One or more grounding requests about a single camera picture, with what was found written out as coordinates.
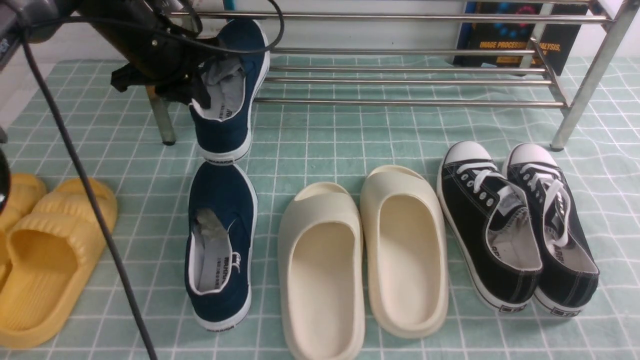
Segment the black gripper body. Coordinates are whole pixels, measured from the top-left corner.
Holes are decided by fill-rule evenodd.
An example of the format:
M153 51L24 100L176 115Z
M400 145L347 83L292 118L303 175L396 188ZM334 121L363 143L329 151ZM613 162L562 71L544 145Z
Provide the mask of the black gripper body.
M153 86L166 100L184 105L197 103L210 109L211 95L202 79L201 64L217 53L205 48L216 45L206 39L189 44L176 25L170 23L159 6L146 0L84 0L80 14L99 18L92 27L103 36L128 64L112 73L110 83L117 91L130 86Z

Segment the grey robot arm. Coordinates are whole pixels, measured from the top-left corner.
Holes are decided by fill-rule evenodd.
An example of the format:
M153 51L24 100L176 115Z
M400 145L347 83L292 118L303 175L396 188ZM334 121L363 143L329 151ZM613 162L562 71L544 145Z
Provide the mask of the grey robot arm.
M118 91L151 85L172 101L201 93L195 67L216 50L215 41L200 39L202 19L190 0L3 0L1 67L66 24L91 25L125 57L112 76Z

